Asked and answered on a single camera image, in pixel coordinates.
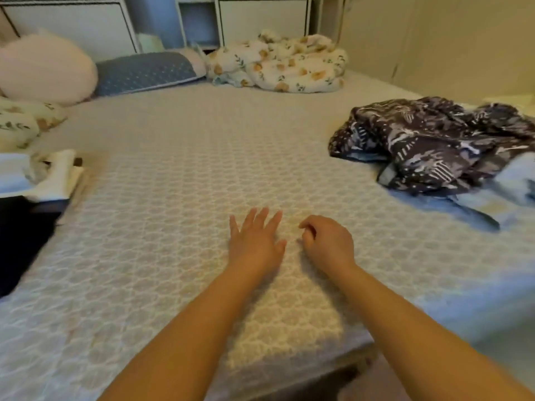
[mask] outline gray polka dot pillow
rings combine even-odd
[[[206,75],[193,49],[141,53],[97,63],[97,97],[116,96],[183,84]]]

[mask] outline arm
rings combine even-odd
[[[241,231],[231,216],[227,269],[131,360],[99,401],[204,399],[234,322],[283,259],[286,242],[274,240],[283,215],[264,227],[268,212],[255,217],[252,209]]]
[[[535,400],[491,360],[358,267],[347,229],[317,215],[300,227],[307,256],[348,298],[412,400]]]

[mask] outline dark patterned clothing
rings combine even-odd
[[[391,162],[378,177],[388,188],[442,196],[481,186],[527,151],[535,151],[535,124],[516,108],[467,111],[440,97],[355,107],[329,142],[334,157]]]

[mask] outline pink round pillow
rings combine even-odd
[[[97,67],[70,40],[28,35],[0,48],[0,89],[13,99],[72,105],[95,90]]]

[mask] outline mattress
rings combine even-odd
[[[344,224],[357,262],[439,321],[533,293],[535,211],[498,233],[453,204],[385,190],[370,164],[329,157],[352,107],[418,97],[356,73],[346,80],[332,94],[201,83],[73,107],[38,147],[77,149],[90,178],[0,302],[0,399],[96,399],[223,270],[228,215],[252,206],[283,209],[289,243],[236,325],[209,400],[305,380],[370,341],[302,255],[297,225],[311,213]]]

